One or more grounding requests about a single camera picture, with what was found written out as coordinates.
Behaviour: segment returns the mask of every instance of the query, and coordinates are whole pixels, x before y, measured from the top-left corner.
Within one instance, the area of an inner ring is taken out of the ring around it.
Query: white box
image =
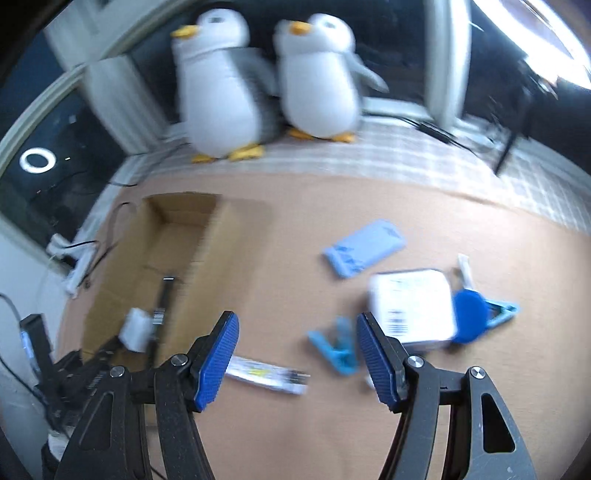
[[[369,309],[386,336],[414,351],[446,346],[457,332],[452,289],[439,270],[373,275]]]

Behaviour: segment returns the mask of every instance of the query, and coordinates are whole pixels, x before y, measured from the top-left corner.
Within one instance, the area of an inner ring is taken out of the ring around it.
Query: plaid fabric
[[[146,155],[136,178],[142,177],[172,148],[167,145]],[[284,137],[267,145],[266,155],[257,160],[192,164],[193,155],[189,145],[182,147],[160,162],[150,176],[312,173],[417,183],[518,206],[591,235],[591,193],[547,172],[539,164],[510,157],[499,179],[490,168],[498,152],[476,156],[414,129],[372,120],[363,122],[354,144]]]

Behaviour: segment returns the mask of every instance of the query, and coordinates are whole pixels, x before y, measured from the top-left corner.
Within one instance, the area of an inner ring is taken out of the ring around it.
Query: white cable
[[[43,287],[45,285],[45,282],[47,281],[47,277],[49,276],[49,272],[51,270],[51,261],[55,257],[56,257],[55,254],[49,257],[45,271],[43,272],[43,275],[41,276],[41,280],[39,281],[39,286],[37,287],[37,292],[35,294],[35,305],[33,308],[33,313],[39,313],[39,299],[41,297],[41,294],[43,293]]]

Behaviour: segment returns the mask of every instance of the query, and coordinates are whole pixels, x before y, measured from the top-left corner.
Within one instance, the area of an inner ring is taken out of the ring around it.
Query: barcode
[[[389,310],[386,318],[386,332],[387,336],[395,337],[408,333],[408,325],[406,315],[402,310]]]

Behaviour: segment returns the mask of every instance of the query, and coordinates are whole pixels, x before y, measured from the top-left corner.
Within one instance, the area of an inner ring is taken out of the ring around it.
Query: light blue package
[[[351,278],[388,255],[403,249],[406,240],[387,220],[377,220],[324,250],[339,277]]]

